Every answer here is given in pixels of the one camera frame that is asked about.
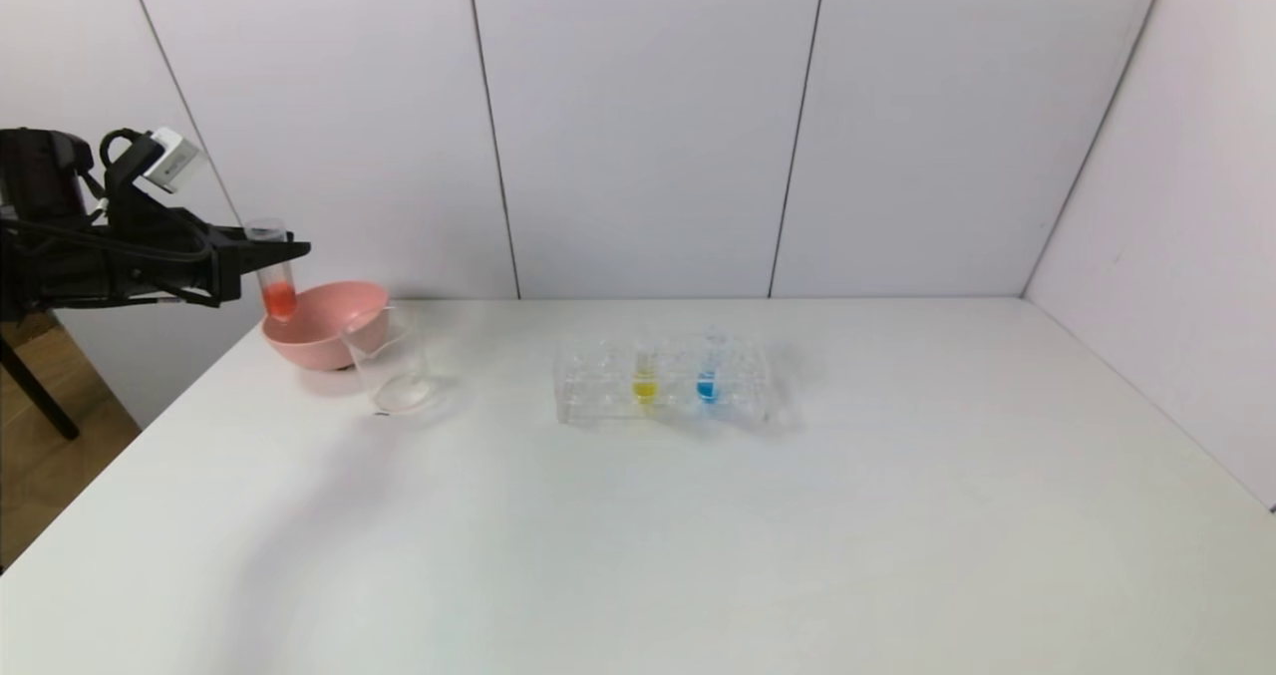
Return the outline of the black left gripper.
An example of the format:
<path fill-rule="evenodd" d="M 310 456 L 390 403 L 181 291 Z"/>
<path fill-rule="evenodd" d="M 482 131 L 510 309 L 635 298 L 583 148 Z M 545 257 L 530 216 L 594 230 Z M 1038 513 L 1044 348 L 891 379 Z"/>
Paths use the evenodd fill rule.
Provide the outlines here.
<path fill-rule="evenodd" d="M 134 235 L 122 248 L 106 249 L 110 306 L 185 302 L 204 308 L 241 297 L 241 276 L 290 279 L 291 262 L 311 244 L 292 231 L 245 231 L 235 240 L 204 225 L 166 225 Z"/>

